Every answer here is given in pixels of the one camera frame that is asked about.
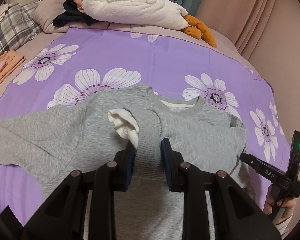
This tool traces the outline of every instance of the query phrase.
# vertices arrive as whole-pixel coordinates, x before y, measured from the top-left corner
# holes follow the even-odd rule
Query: orange plush foot
[[[196,17],[193,17],[191,15],[186,15],[185,20],[188,22],[189,25],[194,26],[200,30],[201,37],[206,43],[208,43],[214,48],[217,47],[216,38],[202,21],[198,20]]]
[[[180,31],[182,31],[183,33],[185,33],[191,37],[194,37],[198,40],[201,39],[201,36],[202,36],[201,31],[199,29],[197,29],[196,27],[192,27],[192,26],[186,27]]]

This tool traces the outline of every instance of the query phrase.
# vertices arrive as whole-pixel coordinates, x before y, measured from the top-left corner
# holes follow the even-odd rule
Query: plaid pillow
[[[34,36],[33,29],[23,15],[23,8],[19,4],[13,5],[0,21],[0,55],[18,49]]]
[[[41,1],[22,6],[23,16],[27,22],[28,27],[31,28],[34,33],[42,32],[42,28],[40,27],[40,25],[31,18],[31,14],[37,8],[40,2]]]

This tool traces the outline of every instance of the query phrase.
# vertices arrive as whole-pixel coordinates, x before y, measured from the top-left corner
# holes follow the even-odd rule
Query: handheld controller
[[[294,131],[289,166],[286,173],[251,154],[242,153],[240,160],[251,166],[258,174],[273,184],[271,193],[275,202],[272,213],[268,217],[276,225],[285,211],[285,207],[278,206],[278,201],[287,197],[298,198],[300,196],[300,181],[298,180],[300,171],[300,132]]]

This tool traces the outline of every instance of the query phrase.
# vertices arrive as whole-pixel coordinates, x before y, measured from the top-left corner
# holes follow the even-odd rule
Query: screw
[[[225,178],[228,174],[225,171],[218,171],[217,175],[221,178]]]
[[[117,163],[115,161],[110,161],[110,162],[107,163],[107,165],[108,165],[109,168],[114,168],[114,167],[117,166]]]
[[[78,177],[79,175],[80,175],[80,171],[78,171],[78,170],[74,170],[71,172],[72,177]]]
[[[190,163],[183,162],[180,164],[180,166],[181,166],[181,168],[187,169],[187,168],[190,168]]]

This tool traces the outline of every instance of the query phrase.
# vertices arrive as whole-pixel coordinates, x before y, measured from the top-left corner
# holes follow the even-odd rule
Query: white sleeve
[[[289,228],[287,228],[287,226],[290,223],[291,218],[292,218],[292,216],[290,218],[288,218],[287,220],[285,220],[284,222],[282,222],[281,224],[276,225],[276,228],[277,228],[277,230],[279,230],[279,232],[282,236],[282,239],[284,239],[290,231]]]
[[[139,126],[132,114],[122,108],[112,109],[108,112],[108,118],[114,124],[114,129],[123,139],[131,141],[135,149],[138,148]]]

